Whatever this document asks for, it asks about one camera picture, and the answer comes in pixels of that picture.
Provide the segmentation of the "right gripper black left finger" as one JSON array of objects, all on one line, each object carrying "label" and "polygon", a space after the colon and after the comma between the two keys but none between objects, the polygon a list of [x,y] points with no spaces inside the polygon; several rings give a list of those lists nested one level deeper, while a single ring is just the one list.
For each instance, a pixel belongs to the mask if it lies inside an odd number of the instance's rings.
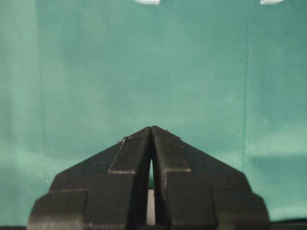
[{"label": "right gripper black left finger", "polygon": [[32,208],[29,230],[133,230],[146,223],[152,130],[58,173]]}]

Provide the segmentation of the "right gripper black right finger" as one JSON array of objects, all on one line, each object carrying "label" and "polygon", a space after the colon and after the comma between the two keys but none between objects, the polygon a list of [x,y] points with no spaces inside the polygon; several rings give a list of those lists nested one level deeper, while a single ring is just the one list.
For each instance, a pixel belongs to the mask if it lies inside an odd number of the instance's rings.
[{"label": "right gripper black right finger", "polygon": [[168,230],[267,230],[268,211],[239,170],[152,127],[155,221]]}]

